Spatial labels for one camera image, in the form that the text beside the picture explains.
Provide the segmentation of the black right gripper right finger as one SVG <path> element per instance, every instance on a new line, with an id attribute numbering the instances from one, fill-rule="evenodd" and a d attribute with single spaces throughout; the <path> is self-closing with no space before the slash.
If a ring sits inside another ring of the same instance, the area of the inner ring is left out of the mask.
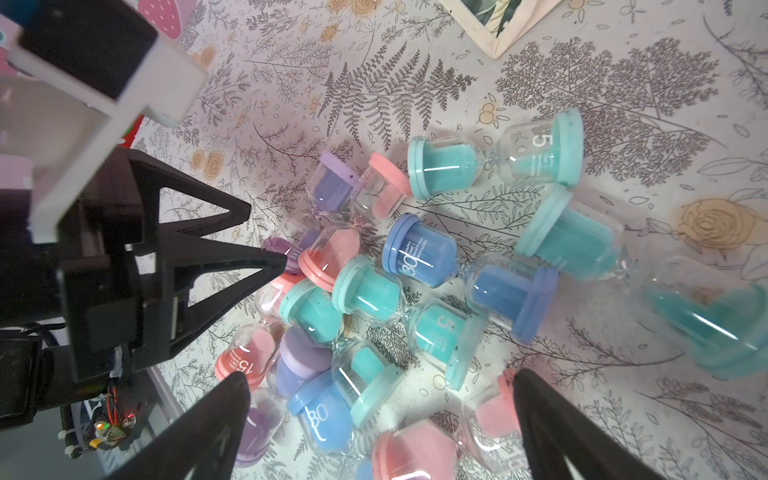
<path id="1" fill-rule="evenodd" d="M 514 406 L 534 479 L 658 479 L 530 369 L 512 381 Z"/>

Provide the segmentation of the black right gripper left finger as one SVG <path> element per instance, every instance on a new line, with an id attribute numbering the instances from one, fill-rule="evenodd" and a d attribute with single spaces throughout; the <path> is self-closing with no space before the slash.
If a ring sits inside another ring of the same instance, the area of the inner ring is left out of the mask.
<path id="1" fill-rule="evenodd" d="M 246 376 L 230 374 L 109 477 L 230 479 L 250 402 Z"/>

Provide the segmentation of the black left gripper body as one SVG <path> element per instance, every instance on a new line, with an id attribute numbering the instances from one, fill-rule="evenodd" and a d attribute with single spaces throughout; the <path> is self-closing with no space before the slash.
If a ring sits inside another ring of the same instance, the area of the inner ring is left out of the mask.
<path id="1" fill-rule="evenodd" d="M 1 191 L 1 426 L 104 392 L 149 368 L 145 238 L 150 158 L 116 148 L 54 243 L 27 228 L 28 189 Z"/>

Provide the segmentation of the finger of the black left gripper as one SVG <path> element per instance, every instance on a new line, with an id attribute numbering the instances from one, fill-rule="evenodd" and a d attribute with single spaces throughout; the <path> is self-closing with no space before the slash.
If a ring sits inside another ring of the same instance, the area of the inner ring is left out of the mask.
<path id="1" fill-rule="evenodd" d="M 155 240 L 160 232 L 204 237 L 245 222 L 251 205 L 229 193 L 177 170 L 139 150 L 128 151 L 144 209 L 143 238 Z M 161 201 L 175 195 L 176 205 L 191 213 L 172 221 Z"/>
<path id="2" fill-rule="evenodd" d="M 181 353 L 254 292 L 284 273 L 287 257 L 237 243 L 162 232 L 136 245 L 141 300 L 130 369 L 141 371 Z"/>

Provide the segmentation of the purple hourglass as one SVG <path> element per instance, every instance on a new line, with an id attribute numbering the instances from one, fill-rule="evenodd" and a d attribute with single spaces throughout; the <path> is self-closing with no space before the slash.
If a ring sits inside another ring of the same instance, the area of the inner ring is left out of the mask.
<path id="1" fill-rule="evenodd" d="M 315 211 L 335 214 L 343 210 L 359 184 L 360 176 L 351 167 L 330 151 L 323 151 L 306 189 Z"/>

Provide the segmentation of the canvas tote bag floral print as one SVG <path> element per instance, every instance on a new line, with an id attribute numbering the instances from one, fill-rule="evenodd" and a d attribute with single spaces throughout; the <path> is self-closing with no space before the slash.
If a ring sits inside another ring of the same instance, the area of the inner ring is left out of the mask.
<path id="1" fill-rule="evenodd" d="M 441 6 L 491 59 L 499 59 L 561 3 L 561 0 L 440 0 Z"/>

